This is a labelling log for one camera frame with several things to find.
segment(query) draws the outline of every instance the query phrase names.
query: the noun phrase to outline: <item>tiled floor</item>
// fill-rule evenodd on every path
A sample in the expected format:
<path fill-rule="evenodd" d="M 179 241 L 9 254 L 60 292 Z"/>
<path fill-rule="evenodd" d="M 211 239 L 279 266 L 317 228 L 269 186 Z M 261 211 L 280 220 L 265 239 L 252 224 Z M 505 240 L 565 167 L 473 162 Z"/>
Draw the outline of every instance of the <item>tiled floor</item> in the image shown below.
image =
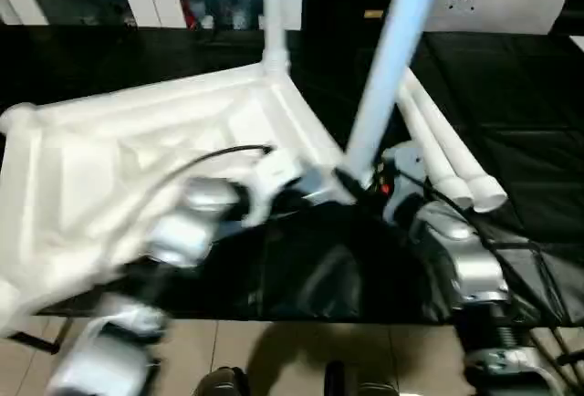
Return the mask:
<path fill-rule="evenodd" d="M 77 320 L 67 344 L 87 320 Z M 26 329 L 56 336 L 61 318 L 31 318 Z M 548 334 L 537 331 L 553 346 Z M 564 331 L 572 349 L 584 347 L 580 330 Z M 320 396 L 323 372 L 342 360 L 364 380 L 385 380 L 403 393 L 463 396 L 462 352 L 452 328 L 321 323 L 178 320 L 157 347 L 164 358 L 156 395 L 190 396 L 201 377 L 218 367 L 246 369 L 254 396 Z M 42 395 L 60 356 L 0 341 L 0 396 Z"/>

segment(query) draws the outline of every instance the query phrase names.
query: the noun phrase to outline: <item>white pipe end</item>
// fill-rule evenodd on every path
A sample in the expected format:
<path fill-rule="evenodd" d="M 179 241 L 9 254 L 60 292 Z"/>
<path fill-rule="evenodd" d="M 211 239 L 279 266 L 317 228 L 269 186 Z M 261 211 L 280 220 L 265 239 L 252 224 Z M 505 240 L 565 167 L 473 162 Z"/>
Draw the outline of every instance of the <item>white pipe end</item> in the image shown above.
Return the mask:
<path fill-rule="evenodd" d="M 466 182 L 460 177 L 449 177 L 433 185 L 439 193 L 446 195 L 461 209 L 468 209 L 473 205 L 473 195 Z"/>
<path fill-rule="evenodd" d="M 36 108 L 30 102 L 21 102 L 4 110 L 0 115 L 0 133 L 6 135 L 15 125 L 28 123 L 37 114 Z"/>
<path fill-rule="evenodd" d="M 482 175 L 466 181 L 474 197 L 474 210 L 480 214 L 494 211 L 507 200 L 507 194 L 495 177 Z"/>

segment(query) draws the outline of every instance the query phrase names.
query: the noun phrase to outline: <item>black cloth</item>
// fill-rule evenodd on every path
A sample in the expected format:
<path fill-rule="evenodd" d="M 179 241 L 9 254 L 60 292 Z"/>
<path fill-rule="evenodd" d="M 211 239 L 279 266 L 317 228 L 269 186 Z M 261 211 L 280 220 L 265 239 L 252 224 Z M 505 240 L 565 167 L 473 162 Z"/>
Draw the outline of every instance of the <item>black cloth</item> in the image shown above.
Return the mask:
<path fill-rule="evenodd" d="M 374 45 L 289 37 L 292 79 L 345 146 Z M 261 34 L 247 32 L 4 26 L 0 107 L 243 66 L 261 59 L 262 45 Z M 520 275 L 510 284 L 523 302 L 521 324 L 584 320 L 582 66 L 584 54 L 567 37 L 461 33 L 424 35 L 412 63 L 509 194 L 488 223 L 509 232 L 499 235 L 510 244 L 500 253 Z M 403 137 L 393 120 L 383 146 Z M 371 247 L 373 235 L 383 238 L 379 248 Z M 513 246 L 518 236 L 537 247 Z M 558 300 L 549 299 L 541 261 L 559 284 Z M 111 287 L 135 285 L 122 279 Z M 444 323 L 449 313 L 436 310 L 427 291 L 417 262 L 391 231 L 353 208 L 327 204 L 221 243 L 204 267 L 172 283 L 164 305 L 185 318 Z M 89 292 L 45 312 L 87 315 L 96 298 Z"/>

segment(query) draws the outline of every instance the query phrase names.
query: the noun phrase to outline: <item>pvc pipe frame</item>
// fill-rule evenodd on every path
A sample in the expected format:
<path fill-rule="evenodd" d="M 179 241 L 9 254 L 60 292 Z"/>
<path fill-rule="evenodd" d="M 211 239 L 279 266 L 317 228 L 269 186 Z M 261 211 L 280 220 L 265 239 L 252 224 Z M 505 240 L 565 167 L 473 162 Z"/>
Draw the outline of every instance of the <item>pvc pipe frame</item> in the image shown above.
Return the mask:
<path fill-rule="evenodd" d="M 426 173 L 433 187 L 461 208 L 471 207 L 473 196 L 468 186 L 454 173 L 453 167 L 416 106 L 410 91 L 404 86 L 400 87 L 398 92 L 397 104 L 412 139 L 422 151 Z"/>
<path fill-rule="evenodd" d="M 412 94 L 413 103 L 433 133 L 434 142 L 437 143 L 432 148 L 438 146 L 442 149 L 456 174 L 468 185 L 474 198 L 474 209 L 484 213 L 501 206 L 507 199 L 505 190 L 493 176 L 485 172 L 409 68 L 405 71 L 402 85 Z"/>
<path fill-rule="evenodd" d="M 282 4 L 282 0 L 264 0 L 266 45 L 262 61 L 267 72 L 286 72 L 289 65 Z"/>
<path fill-rule="evenodd" d="M 368 178 L 397 98 L 408 130 L 420 144 L 428 176 L 436 189 L 461 207 L 474 201 L 477 212 L 489 212 L 506 201 L 505 191 L 485 173 L 408 69 L 431 2 L 392 0 L 343 166 L 358 181 Z M 400 89 L 402 81 L 405 89 Z"/>
<path fill-rule="evenodd" d="M 431 4 L 432 0 L 391 0 L 343 164 L 358 181 L 370 174 Z"/>

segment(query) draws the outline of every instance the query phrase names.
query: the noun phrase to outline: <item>red object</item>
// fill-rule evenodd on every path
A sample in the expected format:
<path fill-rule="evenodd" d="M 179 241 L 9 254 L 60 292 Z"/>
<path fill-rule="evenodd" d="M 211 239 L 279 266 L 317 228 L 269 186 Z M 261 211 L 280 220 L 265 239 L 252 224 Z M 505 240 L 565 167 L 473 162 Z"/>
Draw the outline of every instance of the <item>red object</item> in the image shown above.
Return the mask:
<path fill-rule="evenodd" d="M 195 29 L 197 27 L 197 19 L 189 7 L 189 2 L 187 0 L 181 0 L 181 7 L 186 27 L 189 29 Z"/>

